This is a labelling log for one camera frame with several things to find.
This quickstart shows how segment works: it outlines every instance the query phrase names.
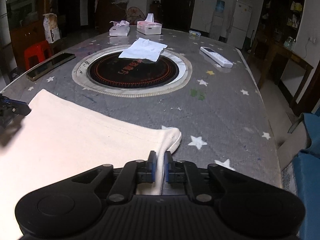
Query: tissue box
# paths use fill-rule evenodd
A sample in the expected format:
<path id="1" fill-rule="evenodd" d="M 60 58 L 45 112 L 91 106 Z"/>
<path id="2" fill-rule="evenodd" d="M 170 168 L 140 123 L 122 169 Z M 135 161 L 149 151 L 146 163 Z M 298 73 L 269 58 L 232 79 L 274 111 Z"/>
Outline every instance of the tissue box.
<path id="1" fill-rule="evenodd" d="M 155 23 L 153 13 L 149 13 L 145 21 L 137 22 L 137 31 L 145 35 L 159 35 L 161 34 L 161 23 Z"/>
<path id="2" fill-rule="evenodd" d="M 45 39 L 49 43 L 60 40 L 57 16 L 54 13 L 44 14 L 43 20 Z"/>
<path id="3" fill-rule="evenodd" d="M 109 30 L 109 35 L 110 36 L 128 36 L 129 31 L 130 31 L 129 22 L 127 21 L 113 22 L 113 27 L 111 27 Z"/>

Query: clear plastic tissue box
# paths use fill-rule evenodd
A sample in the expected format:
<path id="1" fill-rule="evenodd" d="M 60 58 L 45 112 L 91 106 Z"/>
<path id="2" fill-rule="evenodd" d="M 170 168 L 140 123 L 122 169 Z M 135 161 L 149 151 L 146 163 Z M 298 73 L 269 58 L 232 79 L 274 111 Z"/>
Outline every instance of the clear plastic tissue box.
<path id="1" fill-rule="evenodd" d="M 129 22 L 127 21 L 121 21 L 121 22 L 114 22 L 113 27 L 109 30 L 110 36 L 128 36 L 128 33 L 130 31 Z"/>
<path id="2" fill-rule="evenodd" d="M 145 21 L 137 22 L 137 31 L 145 35 L 159 35 L 161 34 L 161 23 L 154 22 L 153 13 L 149 13 Z"/>

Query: desk leg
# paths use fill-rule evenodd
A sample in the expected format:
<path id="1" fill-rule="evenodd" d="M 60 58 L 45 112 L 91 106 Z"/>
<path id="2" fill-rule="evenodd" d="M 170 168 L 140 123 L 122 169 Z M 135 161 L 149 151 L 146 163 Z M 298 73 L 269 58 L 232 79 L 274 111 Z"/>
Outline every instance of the desk leg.
<path id="1" fill-rule="evenodd" d="M 263 62 L 263 68 L 262 68 L 262 72 L 261 72 L 261 76 L 258 82 L 258 88 L 261 89 L 264 81 L 266 80 L 266 77 L 268 75 L 269 69 L 271 67 L 271 63 L 273 62 L 273 59 L 275 57 L 275 55 L 277 54 L 275 46 L 270 45 L 267 55 L 266 55 L 266 59 Z"/>
<path id="2" fill-rule="evenodd" d="M 248 56 L 248 59 L 247 59 L 248 65 L 250 64 L 252 58 L 254 57 L 254 53 L 255 53 L 255 50 L 257 48 L 257 45 L 258 45 L 258 39 L 255 38 L 254 41 L 253 41 L 253 44 L 252 44 L 251 52 L 250 52 L 250 54 Z"/>
<path id="3" fill-rule="evenodd" d="M 292 100 L 291 100 L 291 102 L 290 102 L 290 104 L 289 104 L 290 108 L 293 107 L 293 105 L 294 105 L 294 103 L 296 102 L 298 96 L 300 95 L 300 93 L 301 93 L 304 85 L 306 84 L 306 82 L 307 82 L 307 80 L 308 80 L 308 77 L 309 77 L 309 75 L 310 75 L 310 73 L 311 73 L 311 70 L 312 70 L 312 68 L 308 68 L 308 69 L 306 70 L 306 72 L 304 73 L 304 76 L 303 76 L 303 78 L 302 78 L 302 80 L 301 80 L 301 83 L 300 83 L 300 85 L 299 85 L 296 93 L 294 94 L 294 96 L 293 96 L 293 98 L 292 98 Z"/>

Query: refrigerator door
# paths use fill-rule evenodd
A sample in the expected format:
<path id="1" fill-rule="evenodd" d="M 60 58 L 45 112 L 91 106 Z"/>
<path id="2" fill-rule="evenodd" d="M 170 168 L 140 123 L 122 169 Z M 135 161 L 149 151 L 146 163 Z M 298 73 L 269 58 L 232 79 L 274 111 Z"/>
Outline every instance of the refrigerator door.
<path id="1" fill-rule="evenodd" d="M 247 31 L 251 18 L 251 13 L 251 6 L 237 2 L 235 12 L 233 14 L 232 27 L 238 28 L 243 31 Z"/>
<path id="2" fill-rule="evenodd" d="M 231 32 L 229 33 L 227 44 L 237 47 L 238 49 L 242 49 L 245 36 L 247 31 L 243 31 L 232 27 Z"/>

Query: white circular ring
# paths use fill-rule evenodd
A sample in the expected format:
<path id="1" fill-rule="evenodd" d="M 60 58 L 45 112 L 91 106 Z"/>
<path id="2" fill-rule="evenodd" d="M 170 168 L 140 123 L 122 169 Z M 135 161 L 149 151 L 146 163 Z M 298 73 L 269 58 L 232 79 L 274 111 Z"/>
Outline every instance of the white circular ring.
<path id="1" fill-rule="evenodd" d="M 161 55 L 171 59 L 175 64 L 177 64 L 179 68 L 178 76 L 169 84 L 154 88 L 121 89 L 104 85 L 98 85 L 92 82 L 91 79 L 87 77 L 87 69 L 92 62 L 105 55 L 121 52 L 129 46 L 130 45 L 119 45 L 110 47 L 107 49 L 97 51 L 96 53 L 83 58 L 77 63 L 77 65 L 72 70 L 73 81 L 87 90 L 93 90 L 111 96 L 127 98 L 150 97 L 171 93 L 173 91 L 183 88 L 189 82 L 192 74 L 192 65 L 190 61 L 187 60 L 184 56 L 168 50 L 163 51 Z"/>

